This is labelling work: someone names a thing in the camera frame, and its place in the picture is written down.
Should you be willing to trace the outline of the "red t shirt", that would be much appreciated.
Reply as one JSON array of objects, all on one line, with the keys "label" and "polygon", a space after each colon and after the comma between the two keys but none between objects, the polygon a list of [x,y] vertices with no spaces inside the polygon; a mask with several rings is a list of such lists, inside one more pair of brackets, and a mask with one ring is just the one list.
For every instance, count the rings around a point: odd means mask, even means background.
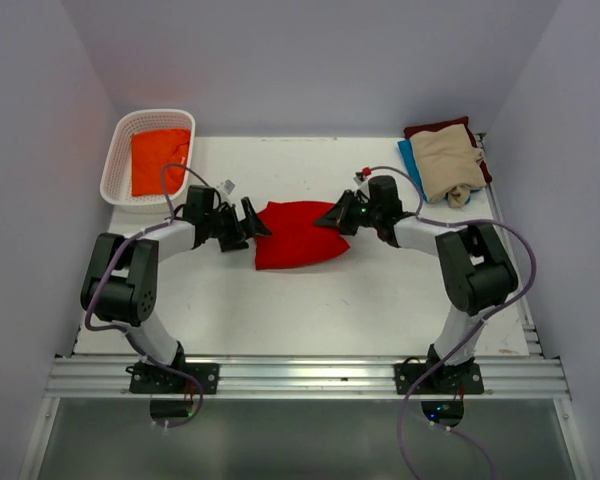
[{"label": "red t shirt", "polygon": [[350,249],[335,230],[316,226],[333,203],[322,201],[271,202],[258,218],[271,231],[255,238],[255,269],[283,270],[330,261]]}]

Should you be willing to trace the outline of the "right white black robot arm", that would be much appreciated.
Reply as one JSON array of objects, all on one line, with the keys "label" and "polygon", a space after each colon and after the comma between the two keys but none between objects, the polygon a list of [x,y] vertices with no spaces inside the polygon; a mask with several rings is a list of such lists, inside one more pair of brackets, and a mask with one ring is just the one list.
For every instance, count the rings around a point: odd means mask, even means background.
[{"label": "right white black robot arm", "polygon": [[394,247],[437,258],[450,310],[422,363],[408,358],[394,366],[396,390],[407,394],[481,394],[476,344],[488,315],[505,305],[519,285],[518,275],[492,222],[443,225],[404,210],[389,175],[362,176],[345,191],[316,226],[354,236],[372,228]]}]

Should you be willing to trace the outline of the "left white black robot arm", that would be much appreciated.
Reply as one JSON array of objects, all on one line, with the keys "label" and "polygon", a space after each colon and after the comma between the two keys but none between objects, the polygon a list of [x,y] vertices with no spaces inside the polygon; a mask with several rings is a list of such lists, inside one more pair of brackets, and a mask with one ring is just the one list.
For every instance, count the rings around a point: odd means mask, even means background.
[{"label": "left white black robot arm", "polygon": [[138,360],[127,367],[133,394],[184,394],[202,397],[217,390],[215,363],[190,363],[182,344],[156,312],[158,270],[162,262],[192,251],[207,240],[221,251],[247,248],[252,238],[271,236],[249,198],[241,213],[227,194],[210,186],[191,186],[173,217],[131,235],[102,233],[94,244],[80,293],[85,327],[120,332]]}]

